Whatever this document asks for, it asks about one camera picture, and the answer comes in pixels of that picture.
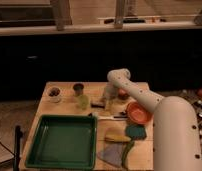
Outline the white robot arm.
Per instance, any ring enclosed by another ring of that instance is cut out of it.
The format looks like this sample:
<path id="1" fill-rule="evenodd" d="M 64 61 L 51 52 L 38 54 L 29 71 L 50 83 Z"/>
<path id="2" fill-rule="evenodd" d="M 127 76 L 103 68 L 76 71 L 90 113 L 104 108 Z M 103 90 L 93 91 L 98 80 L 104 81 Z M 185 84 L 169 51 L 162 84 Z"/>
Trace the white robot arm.
<path id="1" fill-rule="evenodd" d="M 127 68 L 107 73 L 105 97 L 126 91 L 153 115 L 153 170 L 202 171 L 198 122 L 193 106 L 178 96 L 161 96 L 130 80 Z"/>

